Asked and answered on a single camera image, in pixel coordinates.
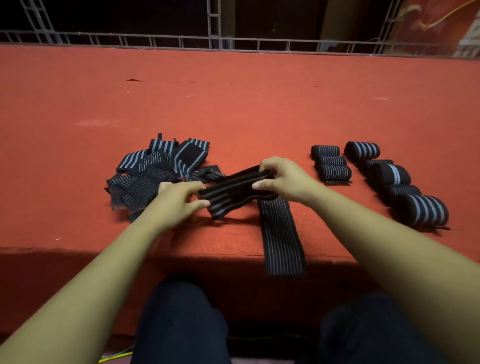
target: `yellow wire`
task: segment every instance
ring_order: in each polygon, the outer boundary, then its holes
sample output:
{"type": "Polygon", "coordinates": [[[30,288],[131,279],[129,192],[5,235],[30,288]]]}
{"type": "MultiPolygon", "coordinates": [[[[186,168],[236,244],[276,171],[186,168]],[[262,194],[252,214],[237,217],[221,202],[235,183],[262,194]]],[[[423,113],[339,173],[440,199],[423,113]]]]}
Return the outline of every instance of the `yellow wire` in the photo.
{"type": "MultiPolygon", "coordinates": [[[[290,336],[290,337],[293,337],[293,338],[300,338],[300,339],[308,339],[307,336],[302,336],[302,335],[295,335],[295,334],[277,334],[277,335],[271,335],[271,336],[262,336],[262,337],[259,337],[259,338],[239,338],[239,337],[236,337],[236,336],[229,336],[228,338],[229,339],[233,339],[233,340],[247,340],[247,341],[251,341],[251,340],[266,340],[266,339],[273,339],[273,338],[277,338],[279,336],[290,336]]],[[[119,355],[115,355],[115,356],[109,356],[108,358],[103,358],[101,359],[98,364],[100,363],[105,363],[105,362],[109,362],[110,360],[114,360],[114,359],[119,359],[119,358],[123,358],[124,356],[129,356],[129,355],[132,355],[133,352],[126,352],[126,353],[123,353],[123,354],[119,354],[119,355]]]]}
{"type": "Polygon", "coordinates": [[[115,356],[109,356],[108,358],[103,358],[103,359],[100,359],[100,361],[98,363],[104,363],[104,362],[108,362],[110,360],[114,360],[114,359],[118,359],[118,358],[123,358],[124,356],[129,356],[129,355],[132,355],[133,352],[125,352],[123,354],[119,354],[119,355],[115,355],[115,356]]]}

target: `hand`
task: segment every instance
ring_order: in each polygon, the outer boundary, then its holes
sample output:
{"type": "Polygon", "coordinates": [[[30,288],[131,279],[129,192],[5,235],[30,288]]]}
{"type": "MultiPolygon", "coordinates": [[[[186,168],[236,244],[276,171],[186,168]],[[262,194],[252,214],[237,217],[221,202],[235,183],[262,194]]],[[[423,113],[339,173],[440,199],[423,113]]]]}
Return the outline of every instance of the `hand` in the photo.
{"type": "Polygon", "coordinates": [[[277,192],[284,199],[308,206],[315,189],[321,185],[308,175],[297,163],[287,158],[271,157],[262,160],[260,171],[274,170],[274,180],[261,180],[252,185],[254,190],[277,192]]]}
{"type": "Polygon", "coordinates": [[[210,206],[208,200],[188,202],[191,195],[205,188],[201,182],[162,182],[158,195],[139,217],[156,224],[159,230],[166,230],[184,221],[195,211],[210,206]]]}

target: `right hand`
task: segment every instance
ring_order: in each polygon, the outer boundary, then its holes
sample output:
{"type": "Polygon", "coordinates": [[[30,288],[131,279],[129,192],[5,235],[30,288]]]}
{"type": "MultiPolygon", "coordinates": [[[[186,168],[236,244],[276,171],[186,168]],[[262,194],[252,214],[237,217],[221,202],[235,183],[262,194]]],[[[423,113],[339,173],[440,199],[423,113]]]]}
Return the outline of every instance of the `right hand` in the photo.
{"type": "Polygon", "coordinates": [[[297,163],[287,158],[271,157],[262,160],[260,171],[274,170],[274,180],[261,180],[252,185],[254,190],[274,191],[284,199],[308,206],[321,185],[297,163]]]}

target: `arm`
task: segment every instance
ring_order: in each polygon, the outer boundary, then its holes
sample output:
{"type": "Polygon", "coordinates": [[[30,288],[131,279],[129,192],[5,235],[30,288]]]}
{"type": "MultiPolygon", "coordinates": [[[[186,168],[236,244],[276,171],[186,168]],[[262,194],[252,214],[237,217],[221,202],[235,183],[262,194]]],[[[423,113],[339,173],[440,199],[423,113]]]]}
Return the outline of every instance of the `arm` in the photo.
{"type": "Polygon", "coordinates": [[[289,159],[266,159],[261,169],[276,170],[277,178],[254,189],[311,207],[446,357],[478,360],[479,264],[319,184],[289,159]]]}
{"type": "Polygon", "coordinates": [[[142,215],[0,347],[0,364],[93,364],[150,245],[205,200],[186,203],[201,182],[163,182],[142,215]]]}

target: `scuff mark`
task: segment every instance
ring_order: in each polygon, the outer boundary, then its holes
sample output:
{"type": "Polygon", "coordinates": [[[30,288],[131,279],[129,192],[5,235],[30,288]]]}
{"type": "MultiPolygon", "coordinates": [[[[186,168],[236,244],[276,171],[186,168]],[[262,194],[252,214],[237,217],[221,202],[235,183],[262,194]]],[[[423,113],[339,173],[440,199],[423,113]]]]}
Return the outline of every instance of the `scuff mark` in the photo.
{"type": "Polygon", "coordinates": [[[105,119],[90,119],[90,120],[83,120],[77,122],[75,125],[77,126],[106,126],[109,124],[116,125],[120,120],[105,120],[105,119]]]}

